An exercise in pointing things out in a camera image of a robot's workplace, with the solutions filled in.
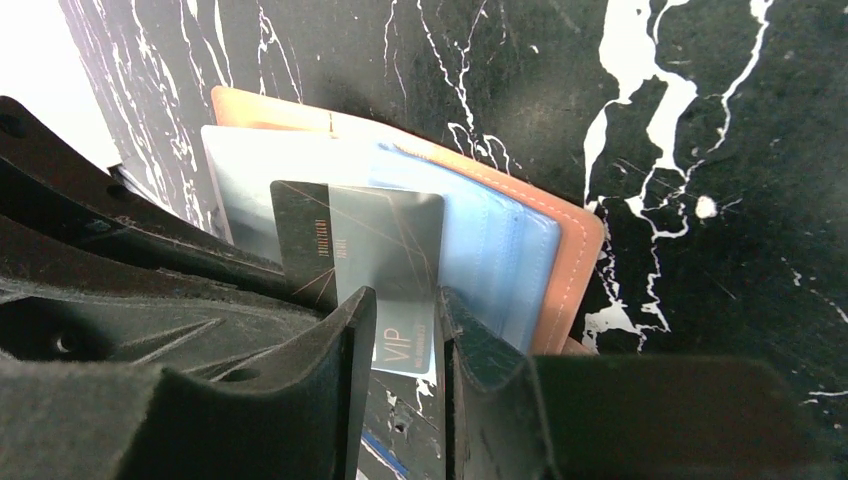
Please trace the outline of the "pink leather card holder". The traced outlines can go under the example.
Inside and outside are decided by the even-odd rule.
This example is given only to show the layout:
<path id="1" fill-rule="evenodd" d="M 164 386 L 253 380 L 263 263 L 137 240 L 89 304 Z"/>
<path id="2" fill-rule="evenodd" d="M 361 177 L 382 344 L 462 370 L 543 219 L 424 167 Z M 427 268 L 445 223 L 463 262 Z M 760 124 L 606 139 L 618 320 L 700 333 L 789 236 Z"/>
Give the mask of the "pink leather card holder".
<path id="1" fill-rule="evenodd" d="M 275 180 L 398 188 L 445 202 L 440 281 L 489 328 L 535 355 L 583 352 L 572 326 L 601 221 L 446 147 L 354 115 L 216 86 L 201 130 L 230 239 L 281 257 Z"/>

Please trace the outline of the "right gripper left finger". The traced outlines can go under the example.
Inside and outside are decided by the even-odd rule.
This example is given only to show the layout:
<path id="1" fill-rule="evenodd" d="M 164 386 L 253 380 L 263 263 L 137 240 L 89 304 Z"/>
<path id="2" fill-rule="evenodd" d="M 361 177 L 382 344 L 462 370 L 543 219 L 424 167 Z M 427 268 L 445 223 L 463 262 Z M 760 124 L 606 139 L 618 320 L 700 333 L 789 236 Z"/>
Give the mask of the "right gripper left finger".
<path id="1" fill-rule="evenodd" d="M 1 475 L 353 479 L 376 306 L 371 288 L 358 289 L 240 381 L 1 357 Z"/>

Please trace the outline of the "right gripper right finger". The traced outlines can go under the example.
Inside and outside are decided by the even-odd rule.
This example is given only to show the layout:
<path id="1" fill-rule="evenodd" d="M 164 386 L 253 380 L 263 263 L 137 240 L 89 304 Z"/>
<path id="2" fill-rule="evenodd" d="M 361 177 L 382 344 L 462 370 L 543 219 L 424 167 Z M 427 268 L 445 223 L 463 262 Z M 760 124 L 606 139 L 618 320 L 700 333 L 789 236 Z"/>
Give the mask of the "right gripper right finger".
<path id="1" fill-rule="evenodd" d="M 437 295 L 450 479 L 818 479 L 813 425 L 767 365 L 525 355 Z"/>

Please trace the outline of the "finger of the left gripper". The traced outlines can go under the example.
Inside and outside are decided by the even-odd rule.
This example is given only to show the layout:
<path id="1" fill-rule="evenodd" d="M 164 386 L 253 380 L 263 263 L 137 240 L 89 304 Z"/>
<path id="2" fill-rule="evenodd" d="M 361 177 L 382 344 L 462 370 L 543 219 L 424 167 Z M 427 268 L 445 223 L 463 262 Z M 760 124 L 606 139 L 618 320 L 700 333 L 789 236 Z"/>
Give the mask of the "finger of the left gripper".
<path id="1" fill-rule="evenodd" d="M 1 212 L 101 257 L 332 309 L 327 279 L 299 279 L 131 192 L 8 96 L 1 99 Z"/>
<path id="2" fill-rule="evenodd" d="M 322 320 L 308 308 L 71 247 L 1 220 L 4 360 L 164 364 L 213 381 Z"/>

